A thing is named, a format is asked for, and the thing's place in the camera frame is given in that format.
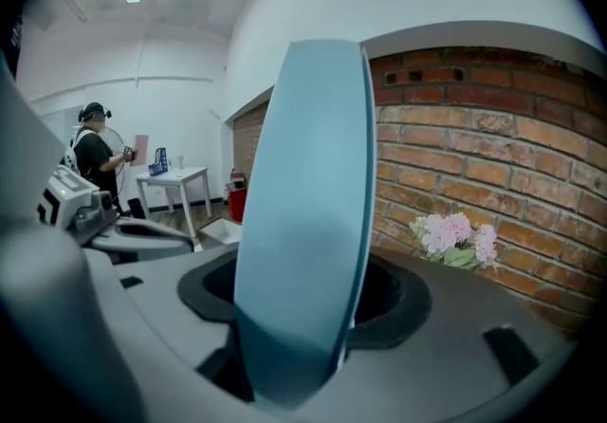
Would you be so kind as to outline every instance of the pink flower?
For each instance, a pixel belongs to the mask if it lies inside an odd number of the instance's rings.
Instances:
[[[447,249],[453,248],[457,242],[457,237],[451,228],[450,222],[440,215],[429,215],[423,228],[427,234],[422,238],[422,243],[430,254],[445,252]]]
[[[494,243],[496,239],[497,234],[495,234],[495,229],[489,224],[484,224],[476,232],[476,237],[474,238],[476,258],[484,267],[495,265],[497,251],[495,250]]]
[[[472,233],[470,221],[463,213],[459,212],[450,215],[447,217],[447,223],[448,229],[455,234],[455,239],[457,239],[458,243],[463,243],[470,237]]]

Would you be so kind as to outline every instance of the white table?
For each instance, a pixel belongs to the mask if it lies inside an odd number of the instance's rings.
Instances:
[[[158,185],[164,187],[164,192],[167,194],[167,200],[169,202],[169,211],[174,212],[173,194],[171,188],[178,188],[181,194],[181,203],[183,205],[183,211],[186,214],[186,221],[188,222],[188,229],[190,230],[190,236],[196,237],[196,230],[194,229],[192,222],[192,213],[190,212],[190,202],[188,202],[188,196],[186,195],[186,184],[195,178],[202,177],[202,183],[204,185],[205,193],[205,206],[207,207],[207,216],[211,218],[211,196],[209,195],[209,180],[207,179],[207,167],[187,167],[184,169],[172,169],[164,174],[150,176],[149,173],[139,174],[135,176],[137,181],[137,189],[139,192],[139,199],[141,199],[141,207],[145,213],[145,217],[150,219],[150,210],[148,203],[145,200],[145,193],[143,191],[143,184]]]

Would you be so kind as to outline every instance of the flower bouquet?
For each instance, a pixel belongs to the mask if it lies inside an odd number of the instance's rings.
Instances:
[[[469,270],[479,265],[495,267],[497,235],[489,224],[474,231],[463,213],[446,217],[431,214],[417,217],[409,228],[429,261]]]

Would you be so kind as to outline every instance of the white device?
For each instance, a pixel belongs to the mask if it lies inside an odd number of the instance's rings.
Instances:
[[[48,180],[38,214],[41,222],[69,230],[81,243],[119,217],[109,192],[64,165]]]

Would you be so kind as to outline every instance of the red brick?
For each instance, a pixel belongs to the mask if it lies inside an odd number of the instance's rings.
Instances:
[[[400,54],[385,55],[369,61],[371,72],[386,72],[398,70],[401,67]]]
[[[495,160],[533,166],[533,148],[523,143],[496,137],[450,132],[451,148],[458,152]]]
[[[590,298],[576,295],[575,293],[563,293],[557,305],[561,308],[566,308],[567,310],[590,315],[597,306],[597,302]]]
[[[607,170],[607,148],[591,141],[588,146],[588,163]]]
[[[584,315],[590,314],[597,304],[593,299],[581,297],[575,293],[568,293],[560,288],[548,285],[540,288],[534,297],[543,302],[551,303],[560,308],[565,308]]]
[[[443,88],[438,86],[407,87],[405,102],[438,104],[443,99]]]
[[[579,202],[580,190],[559,180],[527,172],[515,172],[510,190],[526,193],[542,200],[574,209]]]
[[[584,282],[584,286],[581,288],[581,293],[590,297],[600,298],[603,292],[604,282],[604,280],[588,277]]]
[[[386,85],[403,85],[411,82],[408,70],[399,70],[388,74],[386,74],[384,82]]]
[[[497,47],[450,47],[443,54],[443,61],[449,63],[495,64],[533,69],[545,63],[543,56]]]
[[[545,261],[540,262],[535,274],[547,282],[577,291],[581,290],[586,281],[586,275]]]
[[[596,116],[574,111],[573,129],[601,143],[607,143],[607,123]]]
[[[374,216],[373,229],[381,232],[386,231],[388,229],[388,221],[379,215]]]
[[[575,163],[571,181],[603,197],[607,197],[607,174],[583,163]]]
[[[538,258],[519,249],[509,248],[503,263],[509,267],[515,267],[520,271],[531,273],[535,265],[538,264]]]
[[[518,137],[550,146],[580,158],[586,157],[587,140],[557,126],[535,120],[517,118]]]
[[[476,230],[483,224],[490,224],[493,226],[493,220],[495,219],[492,215],[477,211],[468,206],[457,206],[457,212],[463,213],[470,221],[470,225]]]
[[[472,69],[471,81],[477,84],[497,85],[500,87],[510,87],[512,80],[510,73],[503,69]]]
[[[380,124],[377,126],[377,141],[398,141],[400,139],[400,126]]]
[[[464,160],[459,156],[392,145],[386,145],[379,152],[379,157],[383,160],[407,163],[450,174],[459,174],[464,167]]]
[[[566,312],[556,307],[532,302],[531,300],[525,300],[524,303],[537,315],[559,327],[566,327],[577,331],[588,321],[585,317]]]
[[[458,83],[462,80],[464,71],[459,67],[428,67],[421,69],[421,79],[424,83]]]
[[[384,75],[383,74],[372,74],[371,79],[373,82],[373,89],[377,91],[381,89],[384,85]]]
[[[450,178],[443,178],[440,193],[446,197],[512,216],[519,215],[524,207],[523,200],[512,197],[507,193],[495,192],[491,188],[477,187]]]
[[[405,243],[409,246],[415,246],[417,243],[413,232],[409,228],[401,228],[400,226],[397,226],[396,224],[393,224],[392,222],[381,217],[376,216],[373,227],[375,230],[387,234],[397,241]]]
[[[499,260],[502,257],[502,254],[504,254],[504,249],[506,249],[506,245],[500,243],[499,241],[496,241],[495,243],[495,251],[497,252],[497,260]]]
[[[381,237],[377,245],[380,248],[389,249],[390,251],[404,252],[405,254],[411,254],[412,251],[414,251],[411,246],[402,245],[387,237]]]
[[[510,115],[474,113],[474,129],[479,131],[511,137],[513,124],[514,121]]]
[[[402,91],[400,89],[376,89],[374,91],[376,104],[400,104],[402,103]]]
[[[607,231],[565,213],[557,225],[557,232],[584,245],[607,252]]]
[[[411,107],[386,108],[383,120],[407,124],[428,124],[432,126],[466,126],[468,112],[457,108]]]
[[[513,290],[520,291],[525,295],[535,293],[541,285],[538,280],[534,280],[533,278],[529,278],[528,276],[524,276],[504,267],[479,267],[476,272],[485,278],[489,278],[490,280]]]
[[[472,180],[504,187],[509,175],[510,169],[503,165],[472,159],[468,161],[466,177]]]
[[[545,254],[546,256],[557,256],[562,249],[563,242],[560,239],[531,230],[519,224],[502,220],[497,229],[500,238],[523,248]]]
[[[395,168],[392,165],[385,163],[377,164],[377,178],[383,178],[384,180],[392,180],[395,176]]]
[[[578,212],[586,217],[607,226],[607,202],[589,193],[584,193],[579,204]]]
[[[451,209],[451,204],[442,199],[383,182],[377,184],[377,196],[423,212],[446,214]]]
[[[538,120],[557,123],[567,128],[571,128],[572,125],[571,108],[562,102],[538,98],[536,116]]]
[[[586,89],[586,108],[591,113],[607,120],[607,94]]]
[[[436,183],[436,175],[418,170],[400,169],[398,183],[409,187],[416,187],[422,191],[431,191]]]
[[[565,246],[561,253],[561,261],[597,276],[607,276],[607,258],[577,246]]]
[[[515,71],[512,73],[512,79],[517,89],[570,102],[576,106],[583,106],[585,103],[583,89],[575,84],[530,72]]]
[[[408,226],[409,223],[415,222],[415,219],[419,217],[419,214],[415,211],[411,211],[410,209],[403,209],[399,206],[393,205],[390,207],[389,217],[400,224]]]
[[[556,305],[562,298],[562,295],[565,293],[561,288],[555,288],[550,285],[545,285],[540,288],[534,296],[537,300],[541,300],[542,302],[550,303]]]
[[[524,220],[545,230],[552,230],[557,220],[557,212],[551,211],[539,204],[529,204]]]
[[[547,150],[538,150],[535,157],[535,169],[564,180],[571,171],[571,159]]]
[[[482,87],[449,87],[447,102],[462,106],[500,109],[522,115],[530,115],[533,111],[533,100],[523,94]]]
[[[386,214],[386,206],[388,206],[387,202],[384,202],[383,200],[376,199],[376,208],[375,208],[376,215],[385,215]]]
[[[402,54],[404,65],[439,64],[440,62],[440,49],[414,50]]]
[[[445,146],[445,132],[444,130],[433,130],[430,128],[407,127],[401,142],[410,145],[442,148]]]

